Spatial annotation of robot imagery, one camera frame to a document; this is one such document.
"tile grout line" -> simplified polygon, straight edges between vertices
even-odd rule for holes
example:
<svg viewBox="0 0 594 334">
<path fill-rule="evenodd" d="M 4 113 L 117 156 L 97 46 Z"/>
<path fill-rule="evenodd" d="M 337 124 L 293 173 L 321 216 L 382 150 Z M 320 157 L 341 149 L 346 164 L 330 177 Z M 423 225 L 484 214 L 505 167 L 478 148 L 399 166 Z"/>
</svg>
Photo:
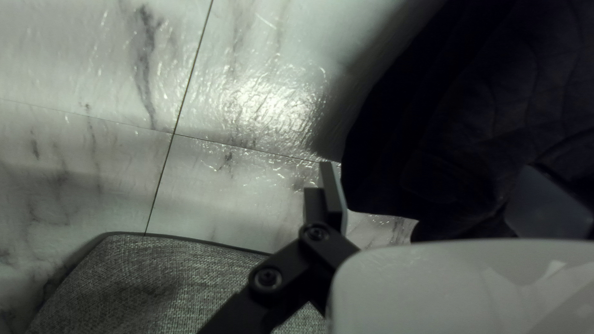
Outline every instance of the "tile grout line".
<svg viewBox="0 0 594 334">
<path fill-rule="evenodd" d="M 165 155 L 165 161 L 163 162 L 163 169 L 161 169 L 161 175 L 159 175 L 159 181 L 157 182 L 157 188 L 155 189 L 155 192 L 154 192 L 153 204 L 151 205 L 150 213 L 148 214 L 147 226 L 144 228 L 143 235 L 145 235 L 145 236 L 149 229 L 150 218 L 153 215 L 154 204 L 155 204 L 155 201 L 157 200 L 157 194 L 159 193 L 159 187 L 161 186 L 161 179 L 163 178 L 163 173 L 165 172 L 165 166 L 167 165 L 167 160 L 169 159 L 169 152 L 171 151 L 171 145 L 173 144 L 173 138 L 175 138 L 175 130 L 177 130 L 177 128 L 178 128 L 179 118 L 181 117 L 182 108 L 184 107 L 185 98 L 186 98 L 186 95 L 188 94 L 189 85 L 192 80 L 192 75 L 194 74 L 194 67 L 196 66 L 196 60 L 198 59 L 198 51 L 200 51 L 200 46 L 202 45 L 202 39 L 204 38 L 204 34 L 206 33 L 206 25 L 208 23 L 208 18 L 210 17 L 210 10 L 213 7 L 213 1 L 214 0 L 210 0 L 210 6 L 208 7 L 208 13 L 206 14 L 206 20 L 204 20 L 204 26 L 202 28 L 202 36 L 200 36 L 198 48 L 196 49 L 196 54 L 194 55 L 194 62 L 192 63 L 192 68 L 189 72 L 188 84 L 186 85 L 186 90 L 185 90 L 184 96 L 182 98 L 182 103 L 179 106 L 178 119 L 175 121 L 175 126 L 173 127 L 173 132 L 171 133 L 171 141 L 169 142 L 169 148 L 167 149 L 167 154 Z"/>
<path fill-rule="evenodd" d="M 230 146 L 230 147 L 236 147 L 236 148 L 238 148 L 238 149 L 242 149 L 242 150 L 250 150 L 250 151 L 255 151 L 255 152 L 260 152 L 260 153 L 266 153 L 266 154 L 268 154 L 268 155 L 283 156 L 283 157 L 288 157 L 288 158 L 290 158 L 290 159 L 296 159 L 296 160 L 307 161 L 307 162 L 313 162 L 313 163 L 320 163 L 320 161 L 308 160 L 308 159 L 303 159 L 303 158 L 300 158 L 300 157 L 294 157 L 294 156 L 288 156 L 288 155 L 281 155 L 281 154 L 278 154 L 278 153 L 271 153 L 271 152 L 266 152 L 266 151 L 261 151 L 261 150 L 256 150 L 256 149 L 248 149 L 248 148 L 246 148 L 246 147 L 241 147 L 241 146 L 237 146 L 237 145 L 231 145 L 231 144 L 219 143 L 218 141 L 214 141 L 214 140 L 201 139 L 201 138 L 194 138 L 194 137 L 191 137 L 191 136 L 186 136 L 186 135 L 183 135 L 183 134 L 176 134 L 176 135 L 178 135 L 178 136 L 180 136 L 180 137 L 186 137 L 186 138 L 194 139 L 194 140 L 203 140 L 203 141 L 207 141 L 207 142 L 209 142 L 209 143 L 215 143 L 215 144 L 220 144 L 220 145 L 225 145 L 225 146 Z M 334 162 L 334 160 L 325 159 L 325 158 L 324 158 L 324 160 L 321 160 L 321 161 L 333 161 L 333 162 Z"/>
</svg>

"white plastic part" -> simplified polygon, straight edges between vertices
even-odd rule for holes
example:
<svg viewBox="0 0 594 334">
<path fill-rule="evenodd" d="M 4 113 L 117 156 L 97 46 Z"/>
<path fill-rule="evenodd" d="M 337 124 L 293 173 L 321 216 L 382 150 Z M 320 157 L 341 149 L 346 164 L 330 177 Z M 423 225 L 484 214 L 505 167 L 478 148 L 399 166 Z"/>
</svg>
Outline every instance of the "white plastic part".
<svg viewBox="0 0 594 334">
<path fill-rule="evenodd" d="M 594 242 L 467 240 L 363 251 L 334 276 L 330 334 L 594 333 Z"/>
</svg>

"gray fabric cushion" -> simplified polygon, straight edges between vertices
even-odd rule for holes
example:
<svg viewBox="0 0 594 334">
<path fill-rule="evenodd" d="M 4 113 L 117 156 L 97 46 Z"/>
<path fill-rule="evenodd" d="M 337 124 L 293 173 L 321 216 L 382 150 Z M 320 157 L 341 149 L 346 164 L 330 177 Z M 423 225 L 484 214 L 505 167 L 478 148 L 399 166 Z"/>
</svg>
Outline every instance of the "gray fabric cushion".
<svg viewBox="0 0 594 334">
<path fill-rule="evenodd" d="M 26 334 L 197 333 L 266 258 L 198 242 L 105 238 L 64 279 Z M 273 333 L 324 333 L 307 304 Z"/>
</svg>

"gray vein marble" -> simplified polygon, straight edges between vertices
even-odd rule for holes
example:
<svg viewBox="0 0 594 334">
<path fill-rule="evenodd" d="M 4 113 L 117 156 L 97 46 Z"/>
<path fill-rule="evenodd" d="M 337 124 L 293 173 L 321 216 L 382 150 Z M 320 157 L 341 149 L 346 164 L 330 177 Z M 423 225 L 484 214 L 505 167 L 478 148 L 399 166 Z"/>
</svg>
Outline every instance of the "gray vein marble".
<svg viewBox="0 0 594 334">
<path fill-rule="evenodd" d="M 0 0 L 0 99 L 171 133 L 210 3 Z"/>
<path fill-rule="evenodd" d="M 144 232 L 170 138 L 0 100 L 0 329 L 23 333 L 90 239 Z"/>
<path fill-rule="evenodd" d="M 140 26 L 140 29 L 134 31 L 134 37 L 132 38 L 132 44 L 134 45 L 132 51 L 135 53 L 134 81 L 140 99 L 143 101 L 143 105 L 150 117 L 150 128 L 156 130 L 155 114 L 157 111 L 153 105 L 150 88 L 150 58 L 155 47 L 155 34 L 157 29 L 163 25 L 163 19 L 155 19 L 146 4 L 142 4 L 141 7 L 134 11 L 134 18 Z"/>
<path fill-rule="evenodd" d="M 443 2 L 215 1 L 176 131 L 340 161 L 373 84 Z"/>
</svg>

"black screw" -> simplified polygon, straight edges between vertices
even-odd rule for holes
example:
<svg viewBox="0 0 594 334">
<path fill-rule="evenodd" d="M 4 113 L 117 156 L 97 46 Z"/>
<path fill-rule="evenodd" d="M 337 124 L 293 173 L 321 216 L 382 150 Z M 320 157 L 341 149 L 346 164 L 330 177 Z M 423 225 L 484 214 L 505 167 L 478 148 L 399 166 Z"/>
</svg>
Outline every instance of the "black screw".
<svg viewBox="0 0 594 334">
<path fill-rule="evenodd" d="M 280 285 L 282 277 L 278 270 L 272 268 L 262 269 L 256 274 L 256 285 L 266 288 L 276 288 Z"/>
<path fill-rule="evenodd" d="M 323 228 L 312 227 L 307 230 L 307 236 L 314 241 L 320 241 L 328 237 L 328 232 Z"/>
</svg>

